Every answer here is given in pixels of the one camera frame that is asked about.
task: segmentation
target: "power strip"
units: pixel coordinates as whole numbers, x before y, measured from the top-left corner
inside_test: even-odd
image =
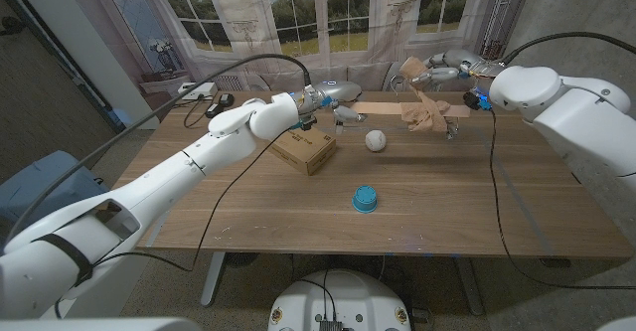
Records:
[[[179,93],[183,92],[186,88],[192,86],[195,83],[183,83],[181,87],[179,87]],[[195,88],[193,91],[190,91],[187,95],[181,97],[181,99],[185,100],[195,100],[198,99],[199,96],[203,96],[203,98],[210,97],[213,94],[217,93],[219,89],[215,83],[203,83],[201,86]]]

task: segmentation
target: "gray wall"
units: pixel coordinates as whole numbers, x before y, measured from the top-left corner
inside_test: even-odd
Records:
[[[5,16],[16,15],[0,0]],[[81,159],[114,136],[29,29],[0,37],[0,82],[0,183],[52,152]]]
[[[569,31],[602,33],[636,46],[636,0],[526,0],[507,52],[532,39]],[[632,98],[630,115],[636,117],[636,56],[609,43],[558,39],[528,48],[512,64],[615,83]]]
[[[29,3],[125,125],[151,111],[76,0],[29,0]],[[152,118],[141,128],[154,129],[158,125],[159,120]]]

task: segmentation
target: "white stand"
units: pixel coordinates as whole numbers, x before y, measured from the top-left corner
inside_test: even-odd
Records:
[[[203,286],[203,294],[201,295],[201,304],[205,307],[212,305],[215,299],[215,292],[219,286],[221,271],[223,270],[223,262],[226,259],[225,251],[215,251],[212,254],[206,284]]]
[[[386,285],[347,269],[329,270],[325,281],[325,272],[302,278],[314,283],[301,279],[287,287],[271,307],[267,330],[411,330],[404,303]],[[323,285],[331,292],[333,305]]]

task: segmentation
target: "black cable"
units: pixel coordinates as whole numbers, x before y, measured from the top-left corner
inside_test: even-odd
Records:
[[[221,196],[218,198],[217,202],[215,203],[215,206],[212,208],[212,212],[210,213],[210,217],[208,218],[208,223],[206,224],[206,228],[203,230],[203,234],[201,235],[201,239],[199,240],[199,245],[197,246],[197,252],[195,253],[195,258],[192,260],[192,266],[190,266],[190,267],[188,268],[188,267],[185,267],[185,266],[179,265],[178,263],[176,263],[176,262],[174,262],[174,261],[168,260],[168,259],[167,259],[167,258],[165,258],[165,257],[161,257],[161,256],[154,255],[154,254],[151,254],[151,253],[140,252],[140,251],[127,251],[127,252],[117,253],[117,254],[114,254],[114,255],[111,255],[111,256],[108,256],[108,257],[105,257],[105,258],[102,258],[102,259],[98,260],[98,261],[97,261],[95,264],[93,264],[92,266],[93,266],[93,267],[98,266],[98,265],[100,265],[101,263],[103,263],[103,262],[107,262],[107,261],[109,261],[109,260],[111,260],[111,259],[114,259],[114,258],[116,258],[116,257],[121,257],[121,256],[126,256],[126,255],[137,255],[137,256],[151,257],[151,258],[157,259],[157,260],[159,260],[159,261],[166,262],[166,263],[168,263],[168,264],[170,264],[170,265],[172,265],[172,266],[174,266],[174,267],[176,267],[176,268],[178,268],[178,269],[180,269],[180,270],[183,270],[183,271],[188,271],[188,272],[190,272],[190,271],[194,270],[194,268],[195,268],[195,264],[197,263],[197,258],[199,257],[199,253],[200,253],[200,251],[201,251],[201,246],[203,245],[203,240],[204,240],[204,239],[205,239],[205,237],[206,237],[206,233],[208,232],[208,228],[210,227],[210,223],[212,222],[212,217],[214,216],[215,212],[217,211],[217,207],[219,206],[219,203],[221,202],[221,199],[222,199],[222,198],[223,198],[223,196],[224,196],[224,195],[228,192],[228,190],[230,189],[230,187],[231,187],[234,183],[236,183],[236,182],[239,180],[239,178],[240,178],[243,174],[245,174],[245,172],[247,172],[247,170],[249,169],[249,167],[253,166],[253,164],[254,164],[254,163],[256,163],[256,161],[258,160],[258,158],[260,158],[260,156],[262,156],[262,154],[263,154],[263,153],[265,153],[265,151],[266,151],[266,150],[267,150],[267,149],[268,149],[268,148],[269,148],[269,147],[270,147],[270,146],[271,146],[274,142],[276,142],[276,140],[278,139],[278,137],[280,137],[280,136],[281,136],[283,133],[285,133],[286,131],[287,131],[287,130],[284,130],[284,131],[280,132],[280,134],[278,134],[278,136],[276,136],[276,138],[272,139],[272,140],[271,140],[271,142],[269,142],[269,143],[267,144],[267,146],[266,146],[265,148],[263,148],[263,149],[262,149],[262,150],[258,153],[258,155],[256,155],[256,157],[253,159],[253,161],[251,161],[251,163],[249,163],[249,165],[248,165],[247,167],[245,167],[245,169],[243,169],[243,170],[242,170],[242,172],[240,172],[240,174],[239,174],[236,178],[234,178],[234,179],[232,180],[232,182],[231,182],[231,183],[230,183],[230,184],[229,184],[229,185],[225,188],[225,190],[223,191],[223,193],[221,194]]]
[[[329,272],[329,266],[327,266],[327,269],[325,270],[325,277],[322,280],[322,301],[325,304],[325,320],[327,319],[327,295],[325,295],[325,292],[327,292],[327,273]]]
[[[163,261],[165,263],[168,263],[168,264],[170,264],[170,265],[172,265],[172,266],[174,266],[174,267],[176,267],[176,268],[178,268],[180,270],[183,270],[183,271],[190,272],[190,271],[192,271],[194,269],[194,263],[192,263],[193,267],[187,268],[185,266],[179,265],[178,263],[176,263],[176,262],[174,262],[172,260],[168,260],[165,257],[161,257],[159,255],[155,255],[155,254],[151,254],[151,253],[147,253],[147,252],[141,252],[141,251],[127,251],[127,252],[120,252],[120,253],[117,253],[117,254],[113,254],[111,256],[108,256],[108,257],[105,257],[105,258],[102,258],[102,259],[98,260],[96,263],[94,263],[92,265],[92,267],[96,267],[96,266],[98,266],[98,265],[100,265],[102,263],[105,263],[105,262],[107,262],[107,261],[109,261],[111,259],[114,259],[114,258],[117,258],[117,257],[121,257],[121,256],[127,256],[127,255],[137,255],[137,256],[150,257],[150,258],[157,259],[159,261]]]
[[[510,255],[510,251],[508,250],[508,246],[506,245],[506,239],[504,238],[504,230],[501,226],[501,213],[499,212],[499,193],[497,191],[497,181],[495,179],[495,171],[493,169],[493,159],[495,155],[495,137],[497,136],[497,116],[495,115],[495,111],[491,108],[490,112],[493,115],[493,138],[490,145],[490,177],[493,180],[493,188],[495,189],[495,208],[497,209],[497,225],[499,226],[499,236],[501,237],[501,244],[504,246],[504,250],[506,251],[506,255],[508,256],[508,260],[515,267],[515,269],[526,278],[537,282],[539,284],[551,287],[558,287],[564,289],[576,289],[576,290],[636,290],[636,286],[604,286],[604,285],[591,285],[591,286],[580,286],[580,285],[567,285],[567,284],[558,284],[549,281],[543,281],[537,279],[525,271],[521,270],[521,268],[517,265],[513,257]]]
[[[179,102],[179,103],[175,103],[172,105],[172,108],[179,108],[179,107],[184,107],[184,106],[189,106],[193,103],[196,103],[197,101],[199,101],[199,99],[194,99],[194,100],[188,100],[186,102]],[[210,101],[209,98],[203,98],[203,101]]]
[[[382,275],[385,273],[385,266],[387,265],[387,255],[382,255],[382,268],[380,269],[380,276],[378,276],[378,281],[382,281]]]
[[[501,60],[501,63],[503,63],[504,65],[508,65],[520,52],[522,52],[523,50],[525,50],[526,48],[529,48],[535,44],[538,43],[542,43],[542,42],[546,42],[546,41],[550,41],[550,40],[554,40],[554,39],[560,39],[560,38],[574,38],[574,37],[581,37],[581,38],[593,38],[593,39],[600,39],[602,41],[605,41],[607,43],[613,44],[617,47],[623,48],[624,50],[635,54],[636,55],[636,47],[629,45],[623,41],[620,41],[616,38],[610,37],[610,36],[606,36],[604,34],[598,34],[598,33],[590,33],[590,32],[569,32],[569,33],[557,33],[557,34],[551,34],[545,37],[541,37],[538,39],[534,39],[531,42],[528,42],[526,44],[524,44],[523,46],[515,49],[514,51],[512,51],[509,55],[507,55],[505,58],[503,58]]]
[[[197,109],[197,107],[199,106],[199,104],[204,101],[204,98],[197,98],[197,103],[195,103],[194,106],[192,106],[192,108],[190,109],[190,111],[188,111],[188,113],[186,114],[186,117],[184,117],[183,119],[183,126],[186,128],[192,128],[192,126],[196,125],[197,122],[201,121],[201,119],[206,115],[206,111],[208,109],[210,109],[210,107],[212,107],[212,105],[215,103],[215,98],[217,98],[217,94],[219,93],[219,91],[217,90],[215,92],[214,95],[212,95],[212,98],[210,99],[210,105],[208,105],[208,107],[203,110],[203,112],[201,112],[201,115],[199,116],[199,118],[197,118],[196,121],[192,122],[192,123],[188,123],[188,118],[190,117],[190,115],[192,114],[192,112]]]
[[[334,302],[333,296],[331,296],[331,292],[329,292],[329,290],[327,290],[327,288],[325,286],[319,284],[318,282],[314,282],[314,281],[307,280],[307,279],[299,279],[298,281],[309,282],[310,284],[316,285],[316,286],[320,287],[321,289],[323,289],[323,294],[326,292],[329,295],[329,298],[331,299],[331,307],[334,309],[334,319],[333,319],[333,321],[336,321],[336,303]],[[325,303],[325,321],[327,321],[327,304],[326,303]]]
[[[77,170],[79,170],[81,167],[83,167],[83,165],[89,161],[92,160],[93,158],[97,157],[97,156],[101,156],[101,154],[103,152],[105,152],[105,150],[107,148],[109,148],[110,146],[112,146],[113,144],[115,144],[116,142],[118,142],[120,139],[122,139],[123,137],[127,136],[131,131],[135,130],[137,127],[141,126],[142,124],[146,123],[148,120],[150,120],[151,118],[155,117],[157,114],[167,110],[168,108],[170,108],[175,102],[177,102],[178,100],[180,100],[183,96],[187,95],[188,93],[192,92],[195,88],[201,86],[203,83],[206,83],[214,78],[216,78],[217,76],[226,73],[234,68],[237,68],[243,64],[255,61],[255,60],[259,60],[259,59],[266,59],[266,58],[275,58],[275,59],[283,59],[289,62],[292,62],[294,64],[296,64],[298,67],[300,67],[300,69],[303,71],[303,78],[305,81],[305,85],[311,85],[311,78],[309,77],[309,71],[307,71],[307,68],[305,68],[305,66],[300,63],[299,61],[291,58],[291,57],[287,57],[287,56],[283,56],[280,54],[258,54],[258,55],[254,55],[242,60],[239,60],[238,62],[225,67],[215,73],[212,73],[210,75],[208,75],[207,77],[203,78],[202,80],[200,80],[199,82],[196,82],[192,85],[190,85],[188,88],[186,88],[185,90],[183,90],[181,93],[179,93],[178,95],[176,95],[175,97],[171,98],[169,101],[165,102],[164,104],[162,104],[161,106],[159,106],[158,108],[156,108],[155,110],[151,111],[150,113],[146,114],[145,116],[143,116],[142,118],[140,118],[139,120],[137,120],[136,122],[134,122],[133,124],[131,124],[130,126],[126,127],[126,129],[124,129],[123,131],[121,131],[121,133],[115,135],[114,137],[112,137],[110,140],[108,140],[106,143],[102,144],[101,146],[97,147],[94,151],[90,152],[87,156],[85,156],[81,161],[79,161],[75,166],[71,167],[67,172],[65,172],[63,175],[61,175],[60,177],[58,177],[58,179],[56,179],[53,183],[51,183],[49,185],[49,187],[47,187],[44,191],[42,191],[42,193],[40,193],[40,195],[31,203],[31,205],[29,205],[29,207],[24,211],[24,213],[22,214],[22,216],[20,216],[20,218],[18,218],[18,220],[16,221],[16,223],[13,225],[13,227],[11,228],[11,231],[9,231],[9,234],[7,235],[7,239],[5,240],[4,246],[2,247],[2,254],[4,254],[4,248],[7,246],[7,244],[9,242],[11,242],[11,240],[21,231],[22,225],[24,225],[26,223],[26,221],[29,219],[29,217],[31,217],[31,215],[33,215],[33,213],[35,212],[36,208],[38,208],[38,206],[40,206],[40,204],[45,200],[45,198],[47,198],[47,196],[49,196],[51,194],[51,192],[53,192],[56,188],[58,188],[58,186],[60,186],[62,184],[62,182],[64,182],[67,178],[69,178],[71,175],[73,175],[74,173],[76,173]]]
[[[56,317],[58,318],[58,320],[62,320],[62,313],[60,312],[60,301],[62,301],[61,298],[59,298],[58,301],[56,301],[56,303],[53,305],[53,309],[56,311]]]
[[[201,121],[201,119],[203,118],[203,116],[206,115],[206,112],[203,111],[201,113],[201,115],[199,116],[199,118],[197,118],[194,122],[192,123],[188,123],[188,118],[190,118],[190,115],[192,114],[192,112],[199,107],[199,105],[201,104],[201,102],[203,102],[202,99],[197,99],[197,102],[194,104],[194,106],[192,106],[192,108],[190,109],[190,111],[188,111],[188,113],[186,113],[186,117],[183,118],[183,126],[186,128],[190,128],[194,125],[197,124],[197,122]]]

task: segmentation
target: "window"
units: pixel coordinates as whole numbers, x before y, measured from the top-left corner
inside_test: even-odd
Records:
[[[370,0],[327,0],[331,53],[366,51]]]
[[[466,0],[419,0],[417,33],[439,33],[459,28]]]
[[[198,49],[232,52],[232,45],[212,0],[167,0]]]
[[[146,0],[113,0],[154,73],[182,70],[170,40]]]
[[[282,54],[300,57],[320,53],[316,0],[269,0]]]

